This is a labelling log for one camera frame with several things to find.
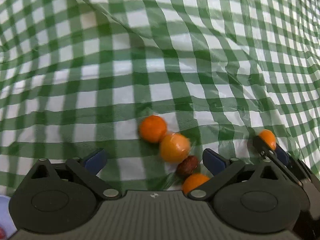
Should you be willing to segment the small orange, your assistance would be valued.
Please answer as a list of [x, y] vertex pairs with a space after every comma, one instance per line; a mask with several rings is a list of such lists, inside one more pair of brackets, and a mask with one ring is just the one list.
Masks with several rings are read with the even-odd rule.
[[143, 119], [139, 126], [140, 137], [150, 143], [157, 144], [167, 133], [167, 123], [157, 115]]
[[273, 132], [268, 129], [261, 131], [258, 136], [269, 146], [271, 150], [275, 150], [277, 147], [277, 140]]
[[188, 194], [190, 191], [204, 184], [208, 180], [210, 180], [208, 176], [201, 173], [194, 173], [184, 181], [182, 184], [182, 191], [184, 194]]

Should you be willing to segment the orange fruit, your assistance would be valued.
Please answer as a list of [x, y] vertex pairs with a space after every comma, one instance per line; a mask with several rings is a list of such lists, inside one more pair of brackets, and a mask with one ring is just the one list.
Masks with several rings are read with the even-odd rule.
[[188, 156], [190, 149], [190, 140], [180, 133], [165, 135], [159, 145], [160, 156], [167, 163], [181, 163]]

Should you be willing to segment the red fruit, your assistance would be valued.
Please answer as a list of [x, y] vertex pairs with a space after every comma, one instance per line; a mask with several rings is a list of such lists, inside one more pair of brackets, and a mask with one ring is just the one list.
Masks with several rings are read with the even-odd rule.
[[0, 228], [0, 240], [4, 240], [4, 239], [6, 239], [5, 231], [2, 228]]

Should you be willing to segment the dark red jujube on cloth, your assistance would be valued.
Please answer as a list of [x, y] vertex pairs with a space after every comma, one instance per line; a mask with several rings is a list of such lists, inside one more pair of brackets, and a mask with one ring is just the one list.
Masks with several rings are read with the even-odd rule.
[[176, 168], [176, 174], [179, 177], [186, 178], [192, 175], [193, 171], [197, 168], [199, 160], [194, 155], [187, 156]]

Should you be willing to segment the small orange top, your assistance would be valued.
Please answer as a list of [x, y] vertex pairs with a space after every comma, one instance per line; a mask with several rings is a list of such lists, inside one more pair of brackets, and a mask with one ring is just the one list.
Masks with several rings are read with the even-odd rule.
[[167, 123], [157, 115], [143, 119], [139, 126], [140, 137], [150, 143], [157, 144], [167, 133]]

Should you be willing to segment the light blue plate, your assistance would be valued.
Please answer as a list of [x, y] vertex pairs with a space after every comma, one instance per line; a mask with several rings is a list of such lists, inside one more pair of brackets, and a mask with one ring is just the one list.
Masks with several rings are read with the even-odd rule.
[[6, 239], [9, 239], [17, 231], [9, 213], [9, 201], [9, 197], [0, 195], [0, 228], [5, 231]]

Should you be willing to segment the green white checkered cloth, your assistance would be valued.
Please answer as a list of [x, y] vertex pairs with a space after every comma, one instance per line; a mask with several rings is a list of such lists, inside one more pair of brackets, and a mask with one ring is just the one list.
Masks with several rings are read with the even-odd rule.
[[176, 189], [153, 114], [198, 157], [255, 163], [269, 129], [319, 174], [319, 0], [1, 0], [1, 194], [100, 147], [121, 191]]

